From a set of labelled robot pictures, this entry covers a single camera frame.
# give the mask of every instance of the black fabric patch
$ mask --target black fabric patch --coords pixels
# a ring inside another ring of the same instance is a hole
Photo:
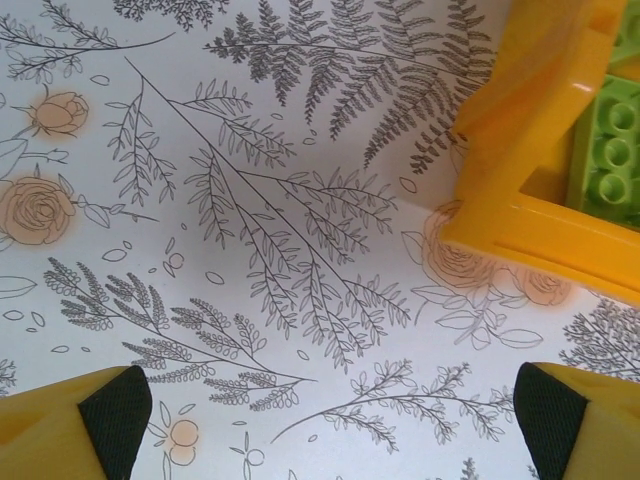
[[[126,369],[78,405],[107,480],[131,478],[151,407],[151,391],[138,366]]]
[[[536,365],[520,367],[513,404],[540,480],[562,480],[588,403]]]

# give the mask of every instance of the yellow plastic corner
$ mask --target yellow plastic corner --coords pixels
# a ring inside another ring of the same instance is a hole
[[[470,150],[442,240],[640,305],[640,233],[563,206],[572,128],[627,0],[514,0],[491,81],[460,109]]]
[[[640,384],[536,363],[589,400],[563,480],[632,480],[640,472]]]
[[[109,368],[3,398],[0,478],[104,480],[77,406],[127,368]]]

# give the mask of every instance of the botanical print paper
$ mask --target botanical print paper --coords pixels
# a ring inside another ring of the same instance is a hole
[[[535,478],[518,367],[639,323],[438,241],[508,9],[3,2],[0,395],[142,366],[134,478]]]

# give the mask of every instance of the peach rose illustration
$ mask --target peach rose illustration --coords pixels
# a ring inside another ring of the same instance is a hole
[[[427,275],[435,273],[446,284],[457,289],[477,289],[491,283],[496,261],[465,252],[440,242],[440,230],[460,208],[460,202],[440,206],[426,221],[422,251]]]
[[[0,232],[23,245],[57,241],[73,215],[75,208],[62,188],[41,178],[22,178],[0,198]]]
[[[87,121],[89,105],[74,92],[48,95],[39,107],[26,110],[32,119],[32,125],[37,128],[36,133],[63,133],[72,135]]]
[[[538,305],[560,305],[571,292],[571,283],[526,268],[514,273],[516,288]]]

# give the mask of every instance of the stem drawing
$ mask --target stem drawing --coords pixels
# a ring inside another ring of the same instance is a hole
[[[185,181],[196,187],[189,203],[198,204],[205,240],[212,238],[224,248],[230,239],[238,239],[253,251],[248,274],[254,282],[251,296],[262,296],[267,326],[275,324],[287,339],[293,329],[305,326],[303,336],[314,344],[324,344],[325,356],[346,373],[354,355],[363,356],[367,349],[380,345],[387,335],[385,321],[408,325],[409,309],[404,306],[406,299],[401,297],[397,283],[383,285],[379,275],[371,280],[360,275],[348,278],[339,271],[340,266],[355,262],[356,256],[368,253],[367,231],[392,233],[389,213],[397,206],[394,197],[385,194],[388,185],[377,188],[376,175],[363,178],[358,171],[344,175],[340,169],[330,178],[316,171],[283,177],[241,169],[232,157],[243,148],[243,138],[229,145],[224,139],[231,137],[221,135],[214,143],[189,120],[191,104],[167,98],[132,66],[145,85],[202,139],[201,156],[191,157],[201,173]],[[224,90],[223,85],[216,93],[215,82],[206,90],[199,85],[196,99],[213,101],[216,95],[228,95]],[[237,92],[231,95],[237,98]],[[222,120],[222,132],[226,117],[218,118]],[[255,125],[253,120],[247,128]],[[285,150],[276,151],[273,145],[272,155],[286,156]],[[289,148],[289,144],[278,145]],[[257,157],[252,156],[252,150],[244,150],[247,160],[255,165]],[[279,163],[261,158],[269,167]],[[266,198],[260,186],[265,181],[280,190],[291,211]],[[234,194],[238,183],[248,187],[252,197],[238,200]],[[304,229],[291,219],[295,211],[304,214]]]
[[[372,382],[366,372],[351,380],[355,395],[352,400],[292,423],[278,433],[271,443],[302,423],[321,417],[332,423],[336,431],[353,426],[359,431],[368,432],[373,442],[385,445],[389,453],[399,451],[395,426],[389,426],[378,414],[369,414],[370,410],[376,408],[392,410],[398,415],[406,413],[420,421],[429,420],[440,445],[451,441],[459,426],[458,422],[447,418],[449,405],[458,405],[461,418],[471,418],[480,438],[499,440],[504,434],[502,428],[496,425],[500,415],[509,423],[513,421],[512,394],[506,387],[502,391],[492,389],[486,401],[481,401],[480,395],[470,398],[458,395],[457,388],[464,386],[465,375],[471,373],[467,363],[456,367],[438,367],[438,376],[430,387],[413,379],[410,360],[387,361],[384,365],[376,363],[374,370],[376,376]]]
[[[256,354],[267,340],[240,314],[229,320],[208,302],[192,298],[191,307],[171,308],[174,315],[169,318],[160,293],[133,273],[126,279],[110,275],[102,284],[82,263],[76,264],[79,274],[54,258],[49,261],[53,269],[44,274],[46,285],[73,298],[61,301],[61,313],[69,323],[100,332],[125,321],[145,332],[142,345],[123,342],[123,346],[140,356],[133,365],[158,371],[148,374],[151,383],[203,380],[216,390],[209,397],[212,402],[249,404],[251,410],[263,411],[297,405],[296,386],[311,381],[264,366]],[[174,326],[193,331],[194,338],[177,340]],[[223,365],[239,371],[235,378],[219,377]]]
[[[109,34],[107,28],[86,27],[83,22],[71,18],[66,4],[54,5],[51,0],[42,0],[43,18],[53,23],[52,28],[67,34],[73,43],[56,40],[38,33],[34,25],[19,22],[10,15],[0,15],[0,42],[7,56],[15,63],[9,65],[9,78],[13,80],[35,80],[36,83],[51,84],[59,64],[64,66],[64,78],[82,73],[81,56],[87,52],[107,52],[142,48],[162,42],[173,35],[133,45],[120,45]]]

